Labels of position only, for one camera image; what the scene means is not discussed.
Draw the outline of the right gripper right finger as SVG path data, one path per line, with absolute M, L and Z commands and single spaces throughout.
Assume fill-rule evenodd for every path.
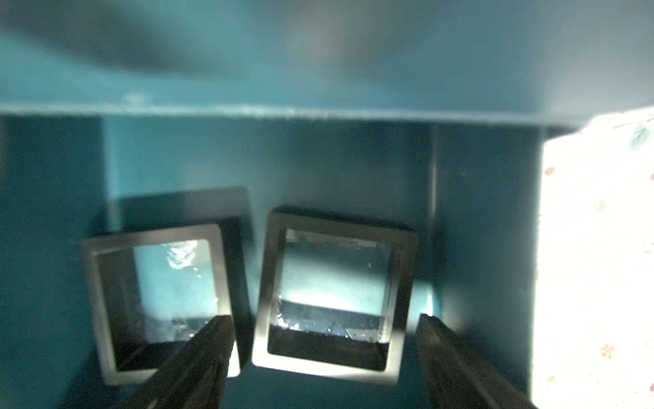
M 417 350 L 433 408 L 535 407 L 435 316 L 420 316 Z

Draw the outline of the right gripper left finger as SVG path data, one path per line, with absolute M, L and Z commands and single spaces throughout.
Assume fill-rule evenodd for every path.
M 218 408 L 236 332 L 230 315 L 210 320 L 117 408 Z

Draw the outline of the black brooch box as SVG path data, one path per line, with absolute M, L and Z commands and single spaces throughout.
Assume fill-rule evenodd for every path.
M 143 383 L 240 306 L 226 239 L 216 223 L 83 240 L 97 356 L 106 384 Z
M 254 365 L 396 384 L 418 244 L 403 227 L 271 212 Z

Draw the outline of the teal drawer cabinet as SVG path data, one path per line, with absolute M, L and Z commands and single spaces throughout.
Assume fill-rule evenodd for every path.
M 220 225 L 250 341 L 275 210 L 415 231 L 410 318 L 530 393 L 544 144 L 635 112 L 650 1 L 4 1 L 1 405 L 129 395 L 95 235 Z

